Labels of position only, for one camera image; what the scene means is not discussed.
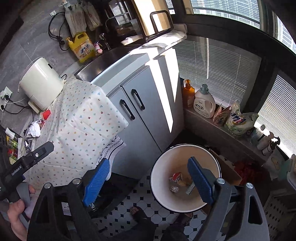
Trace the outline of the person's left hand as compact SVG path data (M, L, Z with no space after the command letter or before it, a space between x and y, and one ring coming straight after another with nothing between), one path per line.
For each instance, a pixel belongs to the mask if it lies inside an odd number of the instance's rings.
M28 218L31 218L36 201L37 196L35 195L36 190L32 185L29 185L29 191L32 194L30 205L28 207L25 207L24 202L22 199L19 199L18 201L14 203L10 203L9 209L8 209L8 218L11 223L11 229L14 232L14 234L22 241L27 240L27 229L23 225L23 223L20 220L20 215L24 212Z

